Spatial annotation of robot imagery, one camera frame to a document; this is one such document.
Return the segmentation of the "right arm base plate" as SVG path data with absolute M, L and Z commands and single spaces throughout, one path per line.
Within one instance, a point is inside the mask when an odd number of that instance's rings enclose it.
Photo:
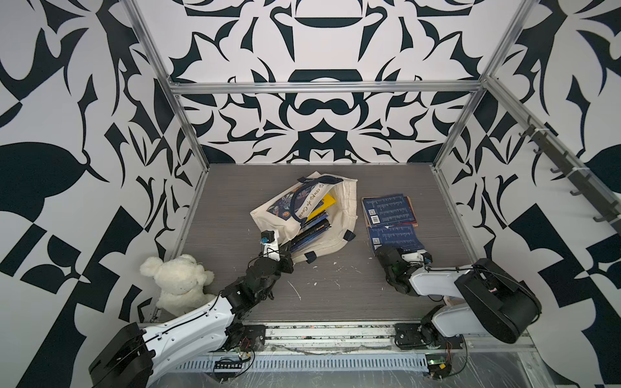
M 401 350 L 463 349 L 460 336 L 445 337 L 432 323 L 396 323 L 395 345 Z

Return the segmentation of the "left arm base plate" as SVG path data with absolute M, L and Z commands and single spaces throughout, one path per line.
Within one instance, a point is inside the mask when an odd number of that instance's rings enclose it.
M 225 330 L 226 341 L 218 351 L 260 351 L 265 347 L 266 330 L 265 325 L 234 323 Z

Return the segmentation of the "cream canvas tote bag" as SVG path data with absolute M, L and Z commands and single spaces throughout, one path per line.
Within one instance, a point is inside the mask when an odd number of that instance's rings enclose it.
M 357 180 L 314 172 L 258 208 L 251 217 L 273 231 L 295 264 L 338 252 L 356 238 Z

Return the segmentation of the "blue classics book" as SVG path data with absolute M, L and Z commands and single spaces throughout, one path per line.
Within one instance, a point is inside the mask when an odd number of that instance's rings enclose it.
M 374 252 L 383 245 L 400 248 L 406 253 L 425 250 L 425 246 L 418 239 L 416 228 L 412 224 L 368 227 L 367 230 Z
M 362 208 L 370 228 L 411 225 L 418 226 L 409 197 L 394 194 L 384 197 L 363 197 Z

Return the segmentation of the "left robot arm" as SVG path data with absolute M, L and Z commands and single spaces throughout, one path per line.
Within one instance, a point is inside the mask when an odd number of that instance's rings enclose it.
M 94 387 L 147 387 L 194 357 L 231 350 L 244 337 L 243 319 L 283 273 L 292 273 L 290 243 L 266 245 L 246 273 L 211 302 L 166 323 L 121 328 L 91 363 Z

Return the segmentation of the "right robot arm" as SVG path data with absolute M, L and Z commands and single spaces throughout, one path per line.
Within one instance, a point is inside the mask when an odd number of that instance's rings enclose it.
M 513 344 L 542 314 L 542 305 L 522 281 L 515 280 L 492 260 L 483 258 L 469 267 L 434 268 L 425 250 L 406 252 L 384 244 L 375 256 L 387 283 L 412 297 L 441 298 L 412 329 L 398 329 L 401 349 L 437 349 L 449 339 L 489 334 Z

